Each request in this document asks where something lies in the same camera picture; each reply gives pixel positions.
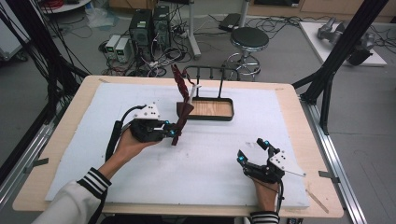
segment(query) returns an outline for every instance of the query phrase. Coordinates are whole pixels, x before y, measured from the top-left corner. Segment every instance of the human hand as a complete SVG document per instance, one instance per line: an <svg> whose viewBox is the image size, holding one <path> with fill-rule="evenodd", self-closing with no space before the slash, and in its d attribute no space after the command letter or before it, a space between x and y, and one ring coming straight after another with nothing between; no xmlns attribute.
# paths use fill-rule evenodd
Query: human hand
<svg viewBox="0 0 396 224"><path fill-rule="evenodd" d="M118 157L124 163L131 160L131 158L138 155L145 147L149 147L159 142L147 142L141 143L134 138L131 130L128 128L122 133L119 144L116 147L116 151L112 157Z"/></svg>
<svg viewBox="0 0 396 224"><path fill-rule="evenodd" d="M157 143L159 142L141 143L137 141L128 128L122 133L114 154L98 169L98 171L107 179L110 179L125 163L138 155L145 147Z"/></svg>
<svg viewBox="0 0 396 224"><path fill-rule="evenodd" d="M252 178L256 187L257 200L262 211L275 211L275 200L278 184L263 183L258 179Z"/></svg>

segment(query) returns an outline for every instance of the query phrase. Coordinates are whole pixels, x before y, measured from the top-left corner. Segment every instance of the black stool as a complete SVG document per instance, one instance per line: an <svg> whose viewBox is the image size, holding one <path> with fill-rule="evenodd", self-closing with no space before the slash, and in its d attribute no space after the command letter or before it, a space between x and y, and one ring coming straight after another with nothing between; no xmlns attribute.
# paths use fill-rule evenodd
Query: black stool
<svg viewBox="0 0 396 224"><path fill-rule="evenodd" d="M268 42L268 35L257 28L242 27L233 30L231 43L241 49L242 53L235 53L228 57L223 66L235 68L241 75L252 76L254 81L255 75L260 73L261 67L259 60L251 56L250 53L267 48ZM238 55L241 55L241 57L234 61L233 58Z"/></svg>

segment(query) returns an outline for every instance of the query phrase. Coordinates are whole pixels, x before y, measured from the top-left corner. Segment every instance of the floor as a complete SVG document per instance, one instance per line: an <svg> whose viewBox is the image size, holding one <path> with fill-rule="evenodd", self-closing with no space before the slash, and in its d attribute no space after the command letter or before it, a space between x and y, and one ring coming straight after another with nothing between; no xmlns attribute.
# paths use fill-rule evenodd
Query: floor
<svg viewBox="0 0 396 224"><path fill-rule="evenodd" d="M106 69L106 60L98 46L110 35L124 33L130 21L117 19L114 27L89 29L84 16L84 11L76 10L61 15L59 20L73 32L64 36L68 47L93 74L99 75ZM82 21L67 24L81 18ZM217 23L210 17L203 16L196 21L196 27L202 33L219 32ZM388 29L388 25L378 24L376 27L381 31ZM396 27L390 28L393 32L389 34L396 36ZM229 38L229 34L197 35L202 57L197 61L178 63L178 66L220 66L237 51ZM54 42L64 55L59 39L54 39ZM367 222L395 223L396 54L380 47L375 47L375 50L388 65L342 66L338 70L332 86L329 132ZM255 53L255 56L262 63L262 70L256 76L258 82L291 84L316 72L321 66L303 32L292 26L285 26L270 40L268 48ZM171 77L170 69L167 70L164 77ZM250 81L251 78L243 77L243 80ZM305 90L306 87L301 87L297 93ZM47 84L31 61L2 63L0 92L0 126L3 127L0 130L0 164L3 164L45 105ZM318 107L320 104L321 97L318 98ZM31 223L39 213L14 211L13 197L15 194L0 211L2 223ZM304 223L351 222L346 213L340 219L306 218Z"/></svg>

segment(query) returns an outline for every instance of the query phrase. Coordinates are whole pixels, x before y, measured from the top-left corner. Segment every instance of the robotic hand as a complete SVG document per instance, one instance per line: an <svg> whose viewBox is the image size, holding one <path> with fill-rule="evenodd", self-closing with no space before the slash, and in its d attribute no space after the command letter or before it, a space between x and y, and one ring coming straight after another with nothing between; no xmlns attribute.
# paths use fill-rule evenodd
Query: robotic hand
<svg viewBox="0 0 396 224"><path fill-rule="evenodd" d="M139 142L159 142L166 137L176 137L175 123L158 119L133 119L129 129Z"/></svg>
<svg viewBox="0 0 396 224"><path fill-rule="evenodd" d="M305 176L305 173L297 163L287 159L289 156L284 150L274 148L268 141L262 141L260 138L257 139L257 144L264 150L268 149L268 160L266 165L260 166L248 162L248 158L241 150L238 151L236 160L242 166L246 176L257 179L263 183L278 184L276 211L279 212L282 200L284 200L282 177L285 175L285 171L301 176Z"/></svg>
<svg viewBox="0 0 396 224"><path fill-rule="evenodd" d="M275 154L280 152L279 148L274 148L268 141L262 141L262 139L257 139L257 144L264 149L268 149L268 160L266 165L257 165L248 162L248 158L245 154L239 150L238 158L236 159L242 166L244 174L251 178L256 178L264 183L275 184L279 183L282 176L285 175L285 171L279 169L274 164L270 162L271 158Z"/></svg>
<svg viewBox="0 0 396 224"><path fill-rule="evenodd" d="M123 126L125 118L133 110L140 109L134 114L134 119ZM159 142L166 137L175 138L179 128L168 120L159 120L160 113L155 103L151 105L138 105L129 109L121 120L114 123L113 132L106 149L106 161L113 155L114 149L123 131L129 128L139 142Z"/></svg>

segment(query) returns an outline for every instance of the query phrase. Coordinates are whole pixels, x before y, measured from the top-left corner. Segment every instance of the striped sleeve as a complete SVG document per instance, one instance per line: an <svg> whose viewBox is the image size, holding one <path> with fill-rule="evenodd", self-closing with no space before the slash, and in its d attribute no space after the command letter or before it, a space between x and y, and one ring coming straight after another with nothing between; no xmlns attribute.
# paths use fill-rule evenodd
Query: striped sleeve
<svg viewBox="0 0 396 224"><path fill-rule="evenodd" d="M111 182L94 168L91 168L78 183L98 199L101 199L102 194L111 185Z"/></svg>
<svg viewBox="0 0 396 224"><path fill-rule="evenodd" d="M250 214L254 224L268 223L278 224L279 215L276 212L255 212Z"/></svg>

